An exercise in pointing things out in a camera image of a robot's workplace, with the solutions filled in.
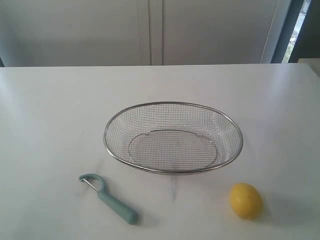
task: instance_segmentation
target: vegetable peeler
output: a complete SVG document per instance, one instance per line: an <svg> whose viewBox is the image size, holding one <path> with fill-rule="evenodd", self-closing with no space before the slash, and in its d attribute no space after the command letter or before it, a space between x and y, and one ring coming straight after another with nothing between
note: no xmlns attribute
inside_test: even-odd
<svg viewBox="0 0 320 240"><path fill-rule="evenodd" d="M100 183L100 189L97 189L93 186L88 180L95 179ZM107 185L104 179L94 173L87 173L81 175L79 180L87 183L91 188L93 188L97 194L98 198L100 198L103 202L105 202L113 211L115 211L120 217L122 217L128 224L137 224L139 220L138 213L133 210L131 207L125 205L123 202L116 199L114 196L110 195L107 190Z"/></svg>

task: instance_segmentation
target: peeler handle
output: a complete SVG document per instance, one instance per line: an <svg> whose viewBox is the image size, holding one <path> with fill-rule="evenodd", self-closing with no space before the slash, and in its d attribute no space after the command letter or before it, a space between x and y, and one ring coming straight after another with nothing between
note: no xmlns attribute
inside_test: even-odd
<svg viewBox="0 0 320 240"><path fill-rule="evenodd" d="M113 211L122 217L128 224L137 224L139 220L138 213L125 205L123 202L116 199L114 196L105 191L98 192L98 197L104 201Z"/></svg>

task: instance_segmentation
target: basket bottom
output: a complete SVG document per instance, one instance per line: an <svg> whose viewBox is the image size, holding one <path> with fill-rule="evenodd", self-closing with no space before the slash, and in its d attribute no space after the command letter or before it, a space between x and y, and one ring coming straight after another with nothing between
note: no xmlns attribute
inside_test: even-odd
<svg viewBox="0 0 320 240"><path fill-rule="evenodd" d="M154 130L135 136L128 151L132 162L157 170L194 170L212 165L217 147L205 136L185 130Z"/></svg>

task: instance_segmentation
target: lemon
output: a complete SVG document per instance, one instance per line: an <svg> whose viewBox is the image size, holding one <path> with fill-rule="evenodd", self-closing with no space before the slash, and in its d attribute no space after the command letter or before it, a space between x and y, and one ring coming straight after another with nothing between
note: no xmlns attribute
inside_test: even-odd
<svg viewBox="0 0 320 240"><path fill-rule="evenodd" d="M264 203L258 191L247 183L235 184L229 195L233 211L243 219L254 219L263 209Z"/></svg>

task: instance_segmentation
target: metal basket rim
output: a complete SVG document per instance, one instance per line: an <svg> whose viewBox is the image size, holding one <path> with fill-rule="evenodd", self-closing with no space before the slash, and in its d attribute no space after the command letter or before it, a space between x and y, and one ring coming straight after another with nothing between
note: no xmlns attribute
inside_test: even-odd
<svg viewBox="0 0 320 240"><path fill-rule="evenodd" d="M240 146L237 150L237 152L235 153L235 155L228 161L218 164L218 165L214 165L211 167L205 167L205 168L198 168L198 169L192 169L192 170L160 170L160 169L154 169L154 168L148 168L148 167L143 167L143 166L139 166L136 164L133 164L131 162L128 162L120 157L118 157L108 146L107 143L107 139L106 139L106 135L107 135L107 131L108 128L110 126L110 124L113 122L113 120L115 120L119 115L121 115L122 113L130 110L130 109L136 109L139 107L144 107L144 106L149 106L149 105L164 105L164 104L176 104L176 105L187 105L187 106L193 106L193 107L198 107L198 108L202 108L202 109L208 109L211 110L213 112L216 112L218 114L223 115L226 119L228 119L236 128L237 133L239 135L240 138ZM109 154L115 158L116 160L120 161L121 163L124 163L126 165L129 165L130 167L145 171L145 172L149 172L149 173L154 173L154 174L162 174L162 175L191 175L191 174L199 174L199 173L204 173L204 172L208 172L214 169L218 169L218 168L222 168L226 165L228 165L229 163L231 163L232 161L234 161L239 154L242 151L243 145L244 145L244 139L243 139L243 134L240 130L240 128L238 127L238 125L229 117L227 116L225 113L209 107L209 106L204 106L204 105L200 105L200 104L195 104L195 103L189 103L189 102L183 102L183 101L155 101L155 102L147 102L147 103L141 103L141 104L137 104L137 105L133 105L130 107L127 107L121 111L119 111L118 113L116 113L106 124L105 129L103 131L103 143L105 148L107 149L107 151L109 152Z"/></svg>

